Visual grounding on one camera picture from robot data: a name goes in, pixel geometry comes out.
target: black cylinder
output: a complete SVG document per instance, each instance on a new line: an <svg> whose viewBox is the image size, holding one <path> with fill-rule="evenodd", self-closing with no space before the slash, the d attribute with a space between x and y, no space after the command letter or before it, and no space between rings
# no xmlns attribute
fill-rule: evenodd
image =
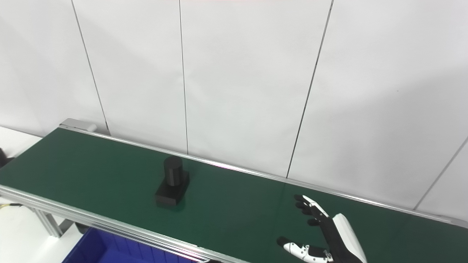
<svg viewBox="0 0 468 263"><path fill-rule="evenodd" d="M3 152L3 150L0 148L0 167L5 166L8 163L7 156Z"/></svg>
<svg viewBox="0 0 468 263"><path fill-rule="evenodd" d="M180 185L182 173L182 158L170 156L164 160L164 174L166 175L166 183L168 185Z"/></svg>

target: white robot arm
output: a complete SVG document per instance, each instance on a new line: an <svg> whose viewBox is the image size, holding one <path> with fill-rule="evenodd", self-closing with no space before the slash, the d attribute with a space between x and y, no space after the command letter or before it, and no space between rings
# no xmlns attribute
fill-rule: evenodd
<svg viewBox="0 0 468 263"><path fill-rule="evenodd" d="M294 199L298 201L296 207L303 214L314 217L307 223L320 226L330 251L293 242L285 237L277 239L278 245L307 263L367 263L361 245L344 215L337 214L330 218L314 200L302 195L295 195Z"/></svg>

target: blue bin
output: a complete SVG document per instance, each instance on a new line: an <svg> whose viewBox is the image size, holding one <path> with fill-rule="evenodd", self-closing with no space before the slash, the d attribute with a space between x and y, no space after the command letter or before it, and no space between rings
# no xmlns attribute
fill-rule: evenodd
<svg viewBox="0 0 468 263"><path fill-rule="evenodd" d="M196 263L136 241L90 228L63 263Z"/></svg>

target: white wall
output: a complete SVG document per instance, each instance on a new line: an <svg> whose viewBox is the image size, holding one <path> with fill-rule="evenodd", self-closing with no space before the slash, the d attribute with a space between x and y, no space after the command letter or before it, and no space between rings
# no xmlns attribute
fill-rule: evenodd
<svg viewBox="0 0 468 263"><path fill-rule="evenodd" d="M190 154L286 176L329 8L181 1Z"/></svg>
<svg viewBox="0 0 468 263"><path fill-rule="evenodd" d="M73 2L111 134L187 153L178 1Z"/></svg>
<svg viewBox="0 0 468 263"><path fill-rule="evenodd" d="M0 126L286 176L330 0L73 3L97 89L70 0L0 1ZM413 208L468 135L467 5L336 0L289 178ZM467 219L464 159L419 209Z"/></svg>
<svg viewBox="0 0 468 263"><path fill-rule="evenodd" d="M106 129L70 1L0 1L0 125L43 136L66 118Z"/></svg>
<svg viewBox="0 0 468 263"><path fill-rule="evenodd" d="M413 208L468 135L467 17L336 0L289 178Z"/></svg>

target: black object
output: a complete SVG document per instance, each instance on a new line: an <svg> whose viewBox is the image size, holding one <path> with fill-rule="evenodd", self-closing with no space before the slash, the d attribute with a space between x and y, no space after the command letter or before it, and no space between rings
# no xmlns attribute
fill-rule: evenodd
<svg viewBox="0 0 468 263"><path fill-rule="evenodd" d="M320 221L318 221L318 220L315 219L315 218L312 218L312 219L307 220L307 224L308 224L309 226L319 226L319 225L320 225Z"/></svg>
<svg viewBox="0 0 468 263"><path fill-rule="evenodd" d="M189 186L189 172L182 168L182 159L169 156L164 160L165 178L156 191L156 202L166 205L177 205Z"/></svg>
<svg viewBox="0 0 468 263"><path fill-rule="evenodd" d="M14 158L7 158L3 150L0 148L0 168L4 167L7 165L8 162L13 160Z"/></svg>

